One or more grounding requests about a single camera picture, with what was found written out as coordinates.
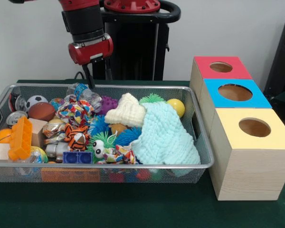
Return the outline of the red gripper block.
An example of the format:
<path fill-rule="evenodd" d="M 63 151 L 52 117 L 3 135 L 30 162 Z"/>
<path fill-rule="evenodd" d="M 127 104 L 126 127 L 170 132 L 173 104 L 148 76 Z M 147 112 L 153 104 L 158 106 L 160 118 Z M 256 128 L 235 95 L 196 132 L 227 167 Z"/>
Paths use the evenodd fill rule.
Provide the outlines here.
<path fill-rule="evenodd" d="M 71 43 L 68 45 L 70 57 L 75 64 L 82 65 L 90 89 L 95 88 L 95 82 L 88 68 L 88 64 L 99 58 L 110 57 L 113 50 L 113 40 L 109 34 L 104 34 L 101 38 L 93 41 Z M 113 80 L 110 59 L 105 60 L 105 78 L 106 80 Z"/>

